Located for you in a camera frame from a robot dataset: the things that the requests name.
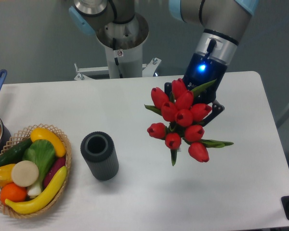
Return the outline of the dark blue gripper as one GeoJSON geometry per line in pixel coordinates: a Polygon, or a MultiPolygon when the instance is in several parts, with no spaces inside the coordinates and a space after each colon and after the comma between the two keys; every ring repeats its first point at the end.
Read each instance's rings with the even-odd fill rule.
{"type": "MultiPolygon", "coordinates": [[[[213,59],[205,59],[204,56],[194,53],[184,74],[183,81],[188,90],[215,80],[214,84],[208,87],[205,92],[202,92],[200,96],[197,96],[193,102],[193,104],[212,103],[212,111],[203,119],[203,127],[224,111],[224,106],[216,100],[216,91],[226,70],[226,65],[213,59]]],[[[164,92],[168,97],[172,95],[171,82],[164,84],[164,92]]]]}

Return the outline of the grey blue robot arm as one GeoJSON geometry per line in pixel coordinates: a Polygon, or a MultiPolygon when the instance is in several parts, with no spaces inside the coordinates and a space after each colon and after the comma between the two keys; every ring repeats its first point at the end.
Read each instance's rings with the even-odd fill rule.
{"type": "MultiPolygon", "coordinates": [[[[195,103],[212,104],[206,125],[224,107],[216,100],[217,88],[254,15],[256,0],[171,0],[169,11],[182,22],[201,24],[204,31],[184,74],[188,89],[212,81],[195,103]]],[[[148,23],[135,11],[132,0],[76,0],[69,8],[75,25],[96,35],[104,46],[111,78],[143,77],[143,44],[148,23]]]]}

